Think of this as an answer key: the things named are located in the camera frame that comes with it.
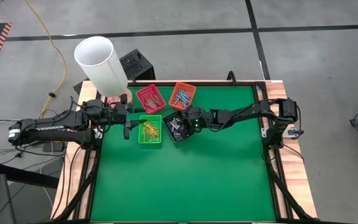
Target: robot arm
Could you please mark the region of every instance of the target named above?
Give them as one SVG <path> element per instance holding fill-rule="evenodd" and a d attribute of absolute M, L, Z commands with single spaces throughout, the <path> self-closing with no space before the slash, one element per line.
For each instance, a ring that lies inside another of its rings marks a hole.
<path fill-rule="evenodd" d="M 278 104 L 278 116 L 270 109 L 273 104 Z M 232 111 L 210 109 L 206 112 L 201 108 L 189 106 L 183 114 L 195 133 L 201 132 L 204 128 L 217 132 L 231 127 L 236 122 L 252 118 L 271 119 L 274 125 L 267 130 L 264 138 L 264 144 L 270 147 L 283 147 L 282 134 L 289 124 L 298 121 L 296 102 L 291 99 L 261 100 Z"/>
<path fill-rule="evenodd" d="M 104 105 L 101 100 L 84 102 L 78 111 L 64 111 L 52 118 L 23 119 L 9 128 L 8 141 L 13 146 L 21 146 L 36 141 L 74 141 L 84 149 L 93 149 L 97 140 L 94 129 L 98 126 L 122 124 L 124 139 L 129 139 L 129 131 L 145 120 L 128 121 L 127 112 L 142 112 L 127 104 L 126 95 L 114 108 Z"/>

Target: green mat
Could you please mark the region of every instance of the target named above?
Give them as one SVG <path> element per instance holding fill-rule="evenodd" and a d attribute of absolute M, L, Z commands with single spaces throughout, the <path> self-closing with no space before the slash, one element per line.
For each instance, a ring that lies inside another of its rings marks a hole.
<path fill-rule="evenodd" d="M 130 87 L 135 96 L 139 87 Z M 159 87 L 168 102 L 173 87 Z M 249 86 L 198 86 L 194 106 L 237 109 L 254 102 Z M 137 98 L 134 104 L 141 107 Z M 176 111 L 168 104 L 157 114 Z M 129 119 L 139 119 L 131 114 Z M 166 127 L 161 144 L 124 140 L 122 126 L 104 136 L 92 222 L 274 221 L 257 119 L 218 133 L 204 129 L 178 144 Z"/>

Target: white tube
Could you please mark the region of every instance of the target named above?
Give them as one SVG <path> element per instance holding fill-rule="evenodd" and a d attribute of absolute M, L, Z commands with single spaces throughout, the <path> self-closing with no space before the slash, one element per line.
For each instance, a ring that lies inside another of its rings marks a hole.
<path fill-rule="evenodd" d="M 77 45 L 74 58 L 103 96 L 120 95 L 128 79 L 111 41 L 90 37 Z"/>

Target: black floor stripe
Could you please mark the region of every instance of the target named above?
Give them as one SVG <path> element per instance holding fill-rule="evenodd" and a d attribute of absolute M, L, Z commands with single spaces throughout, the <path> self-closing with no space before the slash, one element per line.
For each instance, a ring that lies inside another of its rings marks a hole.
<path fill-rule="evenodd" d="M 252 33 L 253 33 L 254 39 L 255 39 L 256 50 L 258 52 L 260 66 L 262 67 L 262 73 L 266 80 L 270 80 L 270 74 L 269 74 L 269 70 L 267 68 L 267 62 L 266 62 L 266 58 L 265 58 L 264 48 L 262 47 L 262 41 L 260 41 L 258 26 L 256 24 L 255 14 L 254 14 L 254 10 L 252 8 L 251 1 L 246 0 L 246 4 L 247 4 L 249 20 L 251 23 Z"/>
<path fill-rule="evenodd" d="M 78 34 L 78 35 L 53 35 L 53 40 L 71 40 L 85 39 L 93 36 L 102 37 L 148 37 L 161 35 L 192 35 L 192 34 L 236 34 L 252 32 L 251 28 L 227 28 L 227 29 L 193 29 L 193 30 L 161 30 L 145 32 L 120 32 L 108 34 Z M 30 36 L 30 37 L 8 37 L 6 41 L 23 41 L 23 40 L 48 40 L 48 36 Z"/>
<path fill-rule="evenodd" d="M 316 31 L 316 30 L 350 30 L 358 29 L 358 25 L 340 26 L 308 26 L 308 27 L 270 27 L 259 28 L 259 32 L 292 32 L 292 31 Z"/>

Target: small plastic tray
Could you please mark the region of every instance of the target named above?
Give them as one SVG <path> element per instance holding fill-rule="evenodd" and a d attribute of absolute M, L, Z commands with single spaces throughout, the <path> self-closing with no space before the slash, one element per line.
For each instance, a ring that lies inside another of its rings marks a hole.
<path fill-rule="evenodd" d="M 181 82 L 177 82 L 177 84 L 175 85 L 175 88 L 173 89 L 171 98 L 169 99 L 169 105 L 175 109 L 179 109 L 179 110 L 184 110 L 185 107 L 182 105 L 182 102 L 179 100 L 176 104 L 175 102 L 175 98 L 176 95 L 178 94 L 178 90 L 184 90 L 187 95 L 190 96 L 190 102 L 186 105 L 189 106 L 191 105 L 191 102 L 193 101 L 194 95 L 196 93 L 196 87 L 186 84 L 186 83 L 181 83 Z"/>
<path fill-rule="evenodd" d="M 178 118 L 180 121 L 184 121 L 181 124 L 181 126 L 182 126 L 181 135 L 178 135 L 179 132 L 177 130 L 172 131 L 172 125 L 170 122 L 172 120 L 174 120 L 175 118 Z M 178 143 L 194 134 L 194 131 L 190 127 L 190 124 L 188 124 L 186 122 L 186 118 L 181 111 L 174 112 L 174 113 L 164 117 L 163 120 L 164 120 L 165 126 L 168 128 L 168 132 L 171 134 L 171 137 L 173 138 L 173 141 L 176 143 Z"/>
<path fill-rule="evenodd" d="M 156 109 L 149 108 L 146 106 L 144 98 L 148 98 L 150 95 L 156 95 L 157 98 L 162 103 L 161 106 L 157 107 Z M 146 113 L 148 114 L 154 114 L 162 109 L 167 105 L 165 100 L 162 98 L 161 93 L 158 91 L 157 87 L 155 85 L 149 85 L 148 87 L 145 87 L 139 91 L 136 92 L 136 96 L 138 97 L 140 103 L 142 103 L 143 108 L 146 110 Z"/>
<path fill-rule="evenodd" d="M 158 144 L 161 143 L 161 135 L 162 135 L 162 117 L 161 115 L 142 115 L 139 119 L 146 119 L 148 122 L 150 122 L 155 128 L 158 129 L 160 132 L 160 136 L 156 137 L 155 140 L 151 140 L 149 138 L 149 135 L 145 133 L 145 141 L 143 141 L 143 127 L 144 123 L 139 125 L 139 138 L 138 142 L 139 144 Z"/>

